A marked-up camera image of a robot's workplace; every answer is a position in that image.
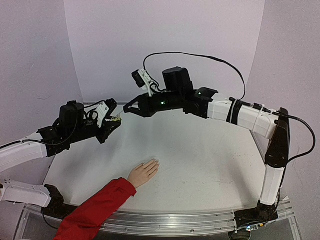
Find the red sleeved forearm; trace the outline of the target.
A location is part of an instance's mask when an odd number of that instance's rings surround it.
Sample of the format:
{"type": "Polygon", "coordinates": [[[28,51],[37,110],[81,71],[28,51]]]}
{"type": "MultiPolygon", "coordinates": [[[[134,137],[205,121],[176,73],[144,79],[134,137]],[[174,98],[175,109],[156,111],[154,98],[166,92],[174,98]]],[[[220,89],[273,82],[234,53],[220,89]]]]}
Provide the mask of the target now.
{"type": "Polygon", "coordinates": [[[92,240],[102,224],[137,193],[125,178],[114,179],[61,222],[55,240],[92,240]]]}

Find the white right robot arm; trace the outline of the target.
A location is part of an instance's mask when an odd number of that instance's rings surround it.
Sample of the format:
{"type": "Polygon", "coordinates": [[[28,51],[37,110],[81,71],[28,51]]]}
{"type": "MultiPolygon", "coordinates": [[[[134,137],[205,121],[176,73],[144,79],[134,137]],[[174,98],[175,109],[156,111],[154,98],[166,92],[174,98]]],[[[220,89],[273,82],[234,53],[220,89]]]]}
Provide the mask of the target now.
{"type": "Polygon", "coordinates": [[[155,90],[156,82],[146,70],[136,70],[131,75],[145,93],[127,103],[123,108],[125,113],[150,118],[158,112],[181,109],[185,114],[230,123],[268,139],[259,202],[266,206],[275,204],[289,162],[290,124],[285,117],[286,109],[267,109],[262,104],[225,97],[207,87],[194,89],[188,70],[182,67],[163,71],[166,88],[159,92],[155,90]]]}

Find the mannequin hand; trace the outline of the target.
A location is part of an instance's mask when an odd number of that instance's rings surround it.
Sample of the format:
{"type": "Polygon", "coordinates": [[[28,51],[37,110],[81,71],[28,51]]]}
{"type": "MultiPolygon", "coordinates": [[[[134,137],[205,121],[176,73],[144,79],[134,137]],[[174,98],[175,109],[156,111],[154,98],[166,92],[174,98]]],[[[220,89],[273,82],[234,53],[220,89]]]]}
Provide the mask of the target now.
{"type": "Polygon", "coordinates": [[[151,180],[158,172],[159,161],[152,159],[135,167],[128,175],[128,182],[137,189],[151,180]]]}

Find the yellow nail polish bottle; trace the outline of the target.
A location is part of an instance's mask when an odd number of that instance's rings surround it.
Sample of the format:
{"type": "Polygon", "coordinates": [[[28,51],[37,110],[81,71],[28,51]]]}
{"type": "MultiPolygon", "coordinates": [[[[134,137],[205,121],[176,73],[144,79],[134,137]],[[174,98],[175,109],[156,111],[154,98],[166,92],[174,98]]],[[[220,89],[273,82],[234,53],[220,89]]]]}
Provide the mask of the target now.
{"type": "Polygon", "coordinates": [[[117,115],[117,116],[114,116],[114,117],[112,117],[112,119],[111,119],[111,121],[112,122],[121,122],[122,121],[122,118],[121,118],[121,116],[120,115],[117,115]]]}

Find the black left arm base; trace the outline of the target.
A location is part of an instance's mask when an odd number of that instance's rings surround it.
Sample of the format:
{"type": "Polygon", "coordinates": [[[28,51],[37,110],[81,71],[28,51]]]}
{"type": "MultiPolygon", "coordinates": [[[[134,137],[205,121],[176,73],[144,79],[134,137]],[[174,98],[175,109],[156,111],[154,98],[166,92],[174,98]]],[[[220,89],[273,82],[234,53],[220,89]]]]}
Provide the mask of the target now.
{"type": "Polygon", "coordinates": [[[63,220],[70,215],[77,207],[64,203],[64,197],[56,186],[45,184],[44,187],[49,191],[51,198],[47,207],[42,207],[45,216],[63,220]]]}

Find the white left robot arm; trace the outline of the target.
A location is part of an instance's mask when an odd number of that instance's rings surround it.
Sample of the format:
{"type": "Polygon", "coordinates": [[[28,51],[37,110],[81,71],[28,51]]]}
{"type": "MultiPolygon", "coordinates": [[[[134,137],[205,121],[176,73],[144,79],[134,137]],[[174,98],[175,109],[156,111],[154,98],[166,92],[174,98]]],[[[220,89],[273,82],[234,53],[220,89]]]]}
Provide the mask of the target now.
{"type": "MultiPolygon", "coordinates": [[[[121,119],[112,116],[117,102],[111,98],[91,105],[91,110],[75,100],[60,107],[53,125],[0,148],[0,171],[5,172],[21,164],[56,156],[71,145],[91,138],[104,144],[111,133],[121,126],[121,119]]],[[[34,185],[9,178],[0,179],[2,202],[25,203],[46,208],[59,198],[55,186],[34,185]]]]}

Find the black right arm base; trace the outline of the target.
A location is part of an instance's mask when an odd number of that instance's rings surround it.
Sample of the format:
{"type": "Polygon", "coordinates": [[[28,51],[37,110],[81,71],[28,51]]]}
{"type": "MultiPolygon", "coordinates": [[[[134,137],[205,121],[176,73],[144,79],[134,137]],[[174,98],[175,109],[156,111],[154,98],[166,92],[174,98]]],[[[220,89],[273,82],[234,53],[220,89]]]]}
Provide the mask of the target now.
{"type": "Polygon", "coordinates": [[[266,224],[278,219],[277,205],[266,205],[260,203],[255,208],[237,210],[234,213],[236,228],[242,229],[247,226],[266,224]]]}

